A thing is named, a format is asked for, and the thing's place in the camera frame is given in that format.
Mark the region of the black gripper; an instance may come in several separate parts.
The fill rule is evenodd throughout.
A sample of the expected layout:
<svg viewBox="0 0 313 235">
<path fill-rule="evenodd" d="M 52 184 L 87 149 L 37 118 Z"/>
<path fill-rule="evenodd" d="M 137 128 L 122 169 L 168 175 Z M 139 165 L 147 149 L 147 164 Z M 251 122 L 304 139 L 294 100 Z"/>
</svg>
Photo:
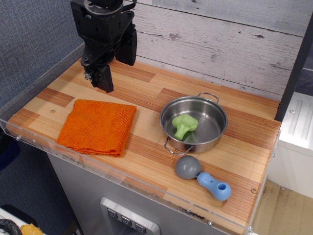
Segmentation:
<svg viewBox="0 0 313 235">
<path fill-rule="evenodd" d="M 113 58 L 129 66 L 136 60 L 137 32 L 133 24 L 136 1 L 72 0 L 72 14 L 85 48 L 81 64 L 85 73 L 93 73 L 93 87 L 114 91 L 109 64 Z"/>
</svg>

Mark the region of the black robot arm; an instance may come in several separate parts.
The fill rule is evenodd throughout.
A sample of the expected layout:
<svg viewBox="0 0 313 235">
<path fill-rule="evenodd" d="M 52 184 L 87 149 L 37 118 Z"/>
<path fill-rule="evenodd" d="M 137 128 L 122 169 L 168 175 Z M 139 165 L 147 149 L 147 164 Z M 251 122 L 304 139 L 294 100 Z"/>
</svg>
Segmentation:
<svg viewBox="0 0 313 235">
<path fill-rule="evenodd" d="M 133 66 L 136 60 L 137 32 L 133 24 L 136 1 L 124 5 L 121 0 L 72 0 L 72 14 L 85 47 L 81 57 L 84 76 L 107 93 L 113 91 L 109 63 L 117 61 Z"/>
</svg>

